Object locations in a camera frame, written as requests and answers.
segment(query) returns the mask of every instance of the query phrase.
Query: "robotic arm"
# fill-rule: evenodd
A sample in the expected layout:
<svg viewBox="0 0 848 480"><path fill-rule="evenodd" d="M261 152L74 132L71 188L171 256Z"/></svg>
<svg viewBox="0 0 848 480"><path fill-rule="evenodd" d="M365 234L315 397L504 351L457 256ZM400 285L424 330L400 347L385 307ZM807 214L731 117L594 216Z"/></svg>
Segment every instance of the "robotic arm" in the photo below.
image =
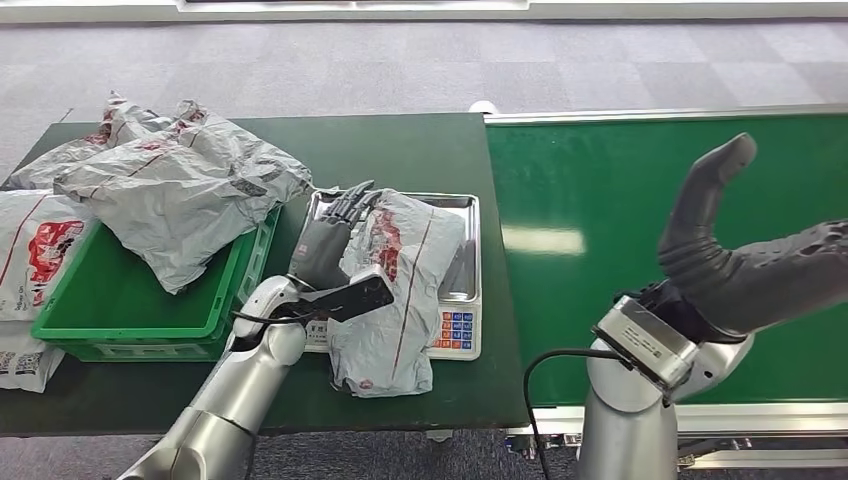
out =
<svg viewBox="0 0 848 480"><path fill-rule="evenodd" d="M263 281L236 313L227 347L194 400L119 480L221 480L243 465L316 316L345 321L394 301L382 268L348 278L338 265L351 230L373 206L373 182L340 196L304 230L285 276Z"/></svg>
<svg viewBox="0 0 848 480"><path fill-rule="evenodd" d="M677 475L674 403L720 383L754 333L848 300L848 219L736 250L713 237L722 189L754 159L747 134L689 171L659 242L666 279L622 296L593 331L581 480Z"/></svg>

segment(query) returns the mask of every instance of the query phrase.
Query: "green plastic crate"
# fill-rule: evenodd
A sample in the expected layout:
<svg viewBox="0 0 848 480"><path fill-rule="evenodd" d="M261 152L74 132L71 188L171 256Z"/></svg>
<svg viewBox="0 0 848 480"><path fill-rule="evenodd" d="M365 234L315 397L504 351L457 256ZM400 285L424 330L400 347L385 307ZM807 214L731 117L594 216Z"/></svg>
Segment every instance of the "green plastic crate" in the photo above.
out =
<svg viewBox="0 0 848 480"><path fill-rule="evenodd" d="M206 362L220 357L239 309L261 280L280 208L222 248L171 295L103 224L94 227L32 328L84 362Z"/></svg>

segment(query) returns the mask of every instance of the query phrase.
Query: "cable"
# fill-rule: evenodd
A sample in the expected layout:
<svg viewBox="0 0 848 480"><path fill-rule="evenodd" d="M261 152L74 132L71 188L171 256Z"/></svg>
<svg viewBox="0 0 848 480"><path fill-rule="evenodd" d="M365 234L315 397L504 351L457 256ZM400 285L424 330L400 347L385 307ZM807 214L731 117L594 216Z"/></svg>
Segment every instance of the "cable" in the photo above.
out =
<svg viewBox="0 0 848 480"><path fill-rule="evenodd" d="M286 325L289 323L306 323L304 320L312 319L315 314L307 313L306 315L300 315L297 317L289 317L289 318L265 318L265 317L254 317L253 315L248 315L246 313L237 312L235 310L232 311L232 314L236 317L243 318L245 320L250 320L251 322L262 323L265 325Z"/></svg>
<svg viewBox="0 0 848 480"><path fill-rule="evenodd" d="M524 370L524 406L527 407L527 415L530 417L530 426L533 427L533 440L536 442L536 450L539 452L539 462L542 464L542 473L545 475L545 480L551 479L551 471L548 467L548 460L545 458L545 446L542 444L542 436L539 435L539 426L536 425L536 415L533 413L533 406L530 405L530 375L533 370L545 360L552 357L595 357L608 358L610 360L620 360L617 354L605 350L592 350L591 348L559 348L545 352L535 360L530 362L527 369Z"/></svg>

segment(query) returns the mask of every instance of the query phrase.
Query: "gray carpet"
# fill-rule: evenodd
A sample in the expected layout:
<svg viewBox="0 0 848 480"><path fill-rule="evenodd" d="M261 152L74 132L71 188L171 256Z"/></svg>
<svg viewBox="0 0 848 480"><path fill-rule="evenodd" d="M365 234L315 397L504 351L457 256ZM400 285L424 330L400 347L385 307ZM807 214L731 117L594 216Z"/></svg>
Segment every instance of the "gray carpet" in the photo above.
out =
<svg viewBox="0 0 848 480"><path fill-rule="evenodd" d="M0 177L50 123L95 120L110 89L164 112L230 117L725 108L848 103L848 23L215 24L0 28ZM540 478L498 431L263 439L256 479ZM109 478L150 437L0 439L0 480ZM573 478L573 452L550 455ZM836 479L848 472L684 473Z"/></svg>

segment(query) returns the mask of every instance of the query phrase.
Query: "package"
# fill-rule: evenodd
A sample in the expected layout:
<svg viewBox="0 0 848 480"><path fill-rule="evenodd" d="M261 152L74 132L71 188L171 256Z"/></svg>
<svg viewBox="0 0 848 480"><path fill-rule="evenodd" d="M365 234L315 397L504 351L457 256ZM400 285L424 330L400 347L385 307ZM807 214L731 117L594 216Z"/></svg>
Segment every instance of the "package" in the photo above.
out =
<svg viewBox="0 0 848 480"><path fill-rule="evenodd" d="M353 275L382 265L394 302L339 323L329 320L333 385L358 397L433 388L424 352L439 333L438 288L465 232L462 217L386 190L351 238L340 266Z"/></svg>
<svg viewBox="0 0 848 480"><path fill-rule="evenodd" d="M33 321L95 221L49 190L0 192L0 323Z"/></svg>
<svg viewBox="0 0 848 480"><path fill-rule="evenodd" d="M0 192L0 388L43 392L64 352L30 335L96 220L50 190Z"/></svg>
<svg viewBox="0 0 848 480"><path fill-rule="evenodd" d="M311 179L291 155L185 101L165 130L73 165L54 188L89 207L176 294L273 207L311 191Z"/></svg>
<svg viewBox="0 0 848 480"><path fill-rule="evenodd" d="M103 109L97 131L59 145L9 177L13 189L52 189L53 179L98 153L166 128L173 120L144 110L117 92Z"/></svg>
<svg viewBox="0 0 848 480"><path fill-rule="evenodd" d="M43 393L65 352L30 336L32 322L0 322L0 388Z"/></svg>

